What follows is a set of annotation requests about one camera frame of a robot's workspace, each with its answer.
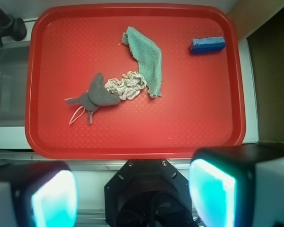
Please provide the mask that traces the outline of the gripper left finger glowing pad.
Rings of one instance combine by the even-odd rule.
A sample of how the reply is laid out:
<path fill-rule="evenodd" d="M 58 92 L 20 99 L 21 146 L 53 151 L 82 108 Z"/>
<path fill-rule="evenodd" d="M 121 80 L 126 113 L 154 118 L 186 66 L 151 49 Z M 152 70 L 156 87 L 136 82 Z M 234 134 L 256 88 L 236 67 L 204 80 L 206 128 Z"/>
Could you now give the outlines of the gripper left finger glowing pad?
<path fill-rule="evenodd" d="M 0 227 L 73 227 L 78 193 L 63 161 L 0 165 Z"/>

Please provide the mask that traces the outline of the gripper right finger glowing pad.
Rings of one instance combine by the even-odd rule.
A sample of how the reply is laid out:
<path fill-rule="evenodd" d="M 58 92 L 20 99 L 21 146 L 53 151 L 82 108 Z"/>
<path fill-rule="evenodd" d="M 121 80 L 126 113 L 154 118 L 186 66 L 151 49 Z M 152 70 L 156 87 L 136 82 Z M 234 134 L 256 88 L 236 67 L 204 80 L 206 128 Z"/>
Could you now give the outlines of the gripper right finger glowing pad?
<path fill-rule="evenodd" d="M 200 148 L 188 187 L 207 227 L 284 227 L 284 144 Z"/>

